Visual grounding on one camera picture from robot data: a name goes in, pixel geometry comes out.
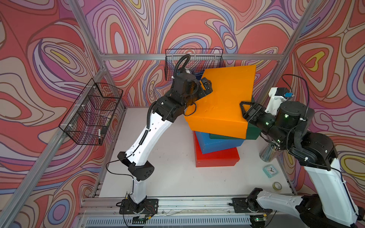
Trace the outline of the small teal clock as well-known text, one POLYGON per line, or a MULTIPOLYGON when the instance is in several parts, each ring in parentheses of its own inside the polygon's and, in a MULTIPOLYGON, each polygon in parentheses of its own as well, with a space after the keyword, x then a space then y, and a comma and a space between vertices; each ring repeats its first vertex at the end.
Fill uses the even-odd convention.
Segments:
POLYGON ((265 166, 262 170, 268 178, 272 178, 279 173, 279 171, 272 164, 265 166))

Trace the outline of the blue shoebox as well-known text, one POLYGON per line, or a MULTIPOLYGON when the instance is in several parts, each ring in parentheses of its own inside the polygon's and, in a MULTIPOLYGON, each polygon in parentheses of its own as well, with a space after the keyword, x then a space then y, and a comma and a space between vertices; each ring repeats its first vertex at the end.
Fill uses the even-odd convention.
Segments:
POLYGON ((222 150, 239 147, 243 139, 211 139, 209 133, 194 132, 202 154, 210 154, 222 150))

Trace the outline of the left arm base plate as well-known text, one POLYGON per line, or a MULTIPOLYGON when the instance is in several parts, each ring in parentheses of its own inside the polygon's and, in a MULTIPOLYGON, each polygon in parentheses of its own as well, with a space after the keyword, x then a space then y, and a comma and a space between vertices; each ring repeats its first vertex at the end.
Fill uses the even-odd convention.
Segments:
POLYGON ((146 198, 141 203, 134 203, 131 199, 123 199, 116 204, 122 215, 155 215, 158 212, 159 199, 146 198))

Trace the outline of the green shoebox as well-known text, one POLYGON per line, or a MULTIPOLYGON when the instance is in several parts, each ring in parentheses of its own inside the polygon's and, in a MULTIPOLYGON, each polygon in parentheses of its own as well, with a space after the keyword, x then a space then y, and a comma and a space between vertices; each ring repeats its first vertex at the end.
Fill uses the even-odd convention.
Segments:
POLYGON ((219 121, 219 131, 211 134, 211 139, 243 139, 256 140, 261 130, 248 123, 243 117, 240 102, 229 109, 227 120, 219 121))

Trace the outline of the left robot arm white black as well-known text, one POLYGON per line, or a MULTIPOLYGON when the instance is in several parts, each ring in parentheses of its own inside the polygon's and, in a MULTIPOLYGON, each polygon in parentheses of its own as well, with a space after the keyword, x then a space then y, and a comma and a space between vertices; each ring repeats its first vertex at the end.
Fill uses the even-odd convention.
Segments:
POLYGON ((212 83, 207 78, 197 79, 186 66, 191 55, 183 55, 174 68, 172 87, 165 95, 154 101, 148 108, 146 126, 133 145, 118 154, 134 178, 133 192, 128 199, 139 206, 146 199, 146 180, 155 170, 147 160, 149 154, 163 133, 181 115, 186 115, 189 106, 213 92, 212 83))

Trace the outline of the cup of pencils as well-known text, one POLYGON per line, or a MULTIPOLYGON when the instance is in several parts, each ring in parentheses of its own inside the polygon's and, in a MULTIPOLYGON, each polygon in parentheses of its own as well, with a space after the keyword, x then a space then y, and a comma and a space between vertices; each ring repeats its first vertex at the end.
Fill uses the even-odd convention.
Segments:
POLYGON ((275 143, 269 143, 264 149, 259 152, 259 157, 264 162, 271 162, 282 153, 281 148, 275 143))

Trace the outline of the red shoebox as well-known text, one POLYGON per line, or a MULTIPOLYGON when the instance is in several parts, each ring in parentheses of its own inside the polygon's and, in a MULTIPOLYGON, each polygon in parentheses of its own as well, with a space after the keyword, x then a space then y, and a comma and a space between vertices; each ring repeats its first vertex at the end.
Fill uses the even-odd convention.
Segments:
POLYGON ((195 167, 229 167, 240 160, 237 148, 203 154, 196 134, 194 134, 195 167))

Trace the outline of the blue tool in basket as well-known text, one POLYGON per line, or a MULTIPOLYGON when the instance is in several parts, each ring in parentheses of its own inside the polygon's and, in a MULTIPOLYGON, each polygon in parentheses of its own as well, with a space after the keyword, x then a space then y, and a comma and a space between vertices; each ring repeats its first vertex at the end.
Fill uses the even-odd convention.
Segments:
POLYGON ((199 72, 199 73, 196 73, 195 76, 197 78, 197 80, 201 80, 202 76, 203 76, 203 71, 202 72, 199 72))

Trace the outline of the marker pen in basket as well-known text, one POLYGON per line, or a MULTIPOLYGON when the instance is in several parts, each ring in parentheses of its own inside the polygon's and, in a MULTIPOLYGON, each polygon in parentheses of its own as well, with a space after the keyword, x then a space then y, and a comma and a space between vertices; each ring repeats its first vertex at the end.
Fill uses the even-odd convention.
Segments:
POLYGON ((102 144, 102 139, 101 139, 101 129, 98 129, 98 145, 102 144))

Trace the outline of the orange shoebox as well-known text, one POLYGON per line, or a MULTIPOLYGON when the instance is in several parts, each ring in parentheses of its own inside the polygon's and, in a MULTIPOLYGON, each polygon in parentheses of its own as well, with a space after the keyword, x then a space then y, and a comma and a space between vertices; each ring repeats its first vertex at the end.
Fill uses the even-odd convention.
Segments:
POLYGON ((187 108, 190 129, 245 139, 248 122, 240 103, 252 101, 255 76, 255 65, 206 69, 203 77, 211 81, 213 92, 187 108))

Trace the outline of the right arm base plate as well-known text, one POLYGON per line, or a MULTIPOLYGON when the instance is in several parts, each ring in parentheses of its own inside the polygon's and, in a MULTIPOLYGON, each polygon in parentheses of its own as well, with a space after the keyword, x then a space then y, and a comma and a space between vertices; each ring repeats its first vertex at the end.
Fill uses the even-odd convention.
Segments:
POLYGON ((264 209, 261 207, 255 199, 247 198, 232 198, 232 202, 228 203, 232 206, 235 213, 266 213, 273 212, 272 209, 264 209))

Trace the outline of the aluminium front rail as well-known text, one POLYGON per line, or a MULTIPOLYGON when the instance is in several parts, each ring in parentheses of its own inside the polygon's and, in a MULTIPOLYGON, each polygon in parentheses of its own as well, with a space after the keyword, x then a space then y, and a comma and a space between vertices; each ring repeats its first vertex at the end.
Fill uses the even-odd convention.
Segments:
POLYGON ((282 212, 236 213, 233 196, 152 197, 141 213, 121 210, 122 198, 84 200, 73 228, 304 228, 282 212))

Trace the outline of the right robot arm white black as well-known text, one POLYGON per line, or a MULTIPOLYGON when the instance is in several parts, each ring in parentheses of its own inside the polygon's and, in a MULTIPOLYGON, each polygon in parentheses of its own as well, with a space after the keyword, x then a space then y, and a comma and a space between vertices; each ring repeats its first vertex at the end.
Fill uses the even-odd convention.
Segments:
POLYGON ((355 205, 340 171, 333 141, 308 130, 313 109, 297 101, 279 105, 276 115, 259 104, 240 103, 242 116, 271 138, 271 145, 286 150, 304 167, 316 193, 310 196, 280 195, 255 188, 246 199, 252 212, 267 209, 300 218, 310 228, 354 228, 365 211, 355 205))

